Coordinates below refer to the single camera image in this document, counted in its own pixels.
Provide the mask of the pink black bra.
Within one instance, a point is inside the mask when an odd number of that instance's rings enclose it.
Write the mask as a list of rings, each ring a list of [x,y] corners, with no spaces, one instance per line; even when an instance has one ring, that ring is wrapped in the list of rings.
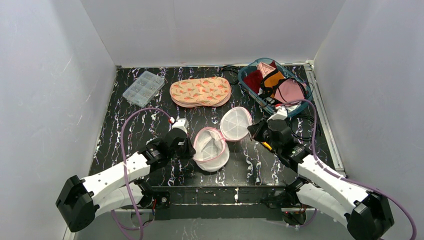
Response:
[[[293,78],[285,78],[278,84],[274,99],[280,103],[290,103],[290,106],[301,104],[301,99],[308,97],[307,86]]]

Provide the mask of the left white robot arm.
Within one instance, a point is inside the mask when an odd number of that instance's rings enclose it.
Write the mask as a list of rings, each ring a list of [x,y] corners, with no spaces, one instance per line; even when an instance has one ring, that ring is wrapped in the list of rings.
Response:
[[[181,118],[162,138],[152,140],[118,163],[95,175],[68,178],[55,202],[68,229],[79,232],[105,212],[129,206],[148,206],[162,197],[142,177],[164,168],[171,159],[188,160],[195,150],[188,135],[188,121]]]

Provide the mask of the white bra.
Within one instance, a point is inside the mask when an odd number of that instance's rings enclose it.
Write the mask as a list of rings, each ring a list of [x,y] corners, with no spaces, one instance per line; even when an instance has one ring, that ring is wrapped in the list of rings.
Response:
[[[283,107],[286,109],[286,111],[288,113],[293,112],[294,110],[296,110],[301,104],[283,104],[282,102],[278,101],[278,100],[266,100],[265,101],[265,108],[270,110],[271,113],[275,113],[277,112],[276,107]]]

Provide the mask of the floral mesh laundry bag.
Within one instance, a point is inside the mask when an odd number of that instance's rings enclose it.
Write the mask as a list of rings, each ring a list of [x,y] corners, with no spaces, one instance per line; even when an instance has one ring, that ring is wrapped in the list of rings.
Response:
[[[232,87],[223,77],[184,79],[169,89],[172,101],[183,108],[220,107],[229,101]]]

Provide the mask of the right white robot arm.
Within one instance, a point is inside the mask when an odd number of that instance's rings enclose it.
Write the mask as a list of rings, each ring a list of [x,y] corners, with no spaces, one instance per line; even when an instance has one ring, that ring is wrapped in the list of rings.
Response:
[[[345,226],[355,240],[378,240],[394,225],[387,197],[345,181],[343,175],[294,140],[283,117],[275,113],[247,130],[253,140],[268,144],[278,160],[298,174],[282,192],[263,198],[264,204],[313,207]]]

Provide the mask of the orange black bra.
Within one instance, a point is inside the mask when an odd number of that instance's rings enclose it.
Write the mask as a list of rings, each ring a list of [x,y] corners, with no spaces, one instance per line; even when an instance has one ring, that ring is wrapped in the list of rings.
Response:
[[[284,75],[278,69],[271,72],[262,80],[258,96],[264,101],[276,100],[275,94],[277,88],[285,81],[285,79]]]

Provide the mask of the white round mesh laundry bag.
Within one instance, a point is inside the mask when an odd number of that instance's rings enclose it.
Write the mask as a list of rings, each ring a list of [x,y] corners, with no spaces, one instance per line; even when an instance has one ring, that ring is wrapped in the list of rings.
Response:
[[[228,142],[239,142],[248,135],[252,116],[244,107],[227,111],[220,120],[219,129],[205,127],[196,135],[193,143],[193,160],[206,172],[216,172],[230,158]]]

